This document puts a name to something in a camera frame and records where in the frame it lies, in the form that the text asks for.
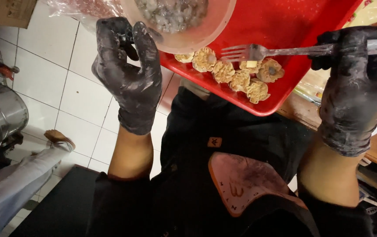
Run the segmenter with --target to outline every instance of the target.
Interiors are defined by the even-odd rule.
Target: fork
[[[368,55],[377,54],[377,40],[367,40]],[[324,44],[304,48],[267,49],[259,44],[244,44],[222,49],[221,59],[227,62],[261,61],[268,56],[276,55],[333,55],[337,52],[337,44]]]

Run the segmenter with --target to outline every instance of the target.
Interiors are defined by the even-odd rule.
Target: cardboard box
[[[0,0],[0,25],[28,28],[37,0]]]

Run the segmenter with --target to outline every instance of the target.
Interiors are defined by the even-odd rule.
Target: red plastic tray
[[[221,49],[256,43],[267,48],[295,48],[314,45],[317,36],[342,26],[362,0],[237,0],[234,12],[222,33],[209,47],[220,58]],[[268,83],[270,97],[250,103],[243,92],[232,91],[228,84],[218,84],[211,73],[200,73],[191,63],[181,63],[172,54],[161,52],[161,64],[201,85],[212,93],[256,116],[274,113],[310,69],[307,56],[275,57],[285,69],[285,76]]]

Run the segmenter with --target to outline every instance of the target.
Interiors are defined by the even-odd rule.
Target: gloved hand
[[[343,156],[370,148],[377,125],[377,55],[367,55],[367,40],[377,27],[350,27],[320,35],[318,45],[338,43],[336,56],[312,58],[312,69],[332,71],[323,92],[318,128],[324,143]]]
[[[131,45],[133,38],[136,49]],[[92,73],[119,103],[120,124],[133,134],[148,134],[162,92],[162,73],[147,27],[137,22],[132,29],[124,17],[99,19],[96,40],[98,56]],[[140,67],[128,64],[127,55],[134,61],[140,58]]]

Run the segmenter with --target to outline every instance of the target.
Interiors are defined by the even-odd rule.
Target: plastic bowl
[[[146,20],[134,0],[121,0],[124,14],[131,25],[143,22],[151,28],[151,35],[159,50],[170,54],[188,54],[209,45],[223,31],[234,11],[236,0],[209,0],[207,15],[202,24],[185,32],[170,34],[157,32],[156,26]]]

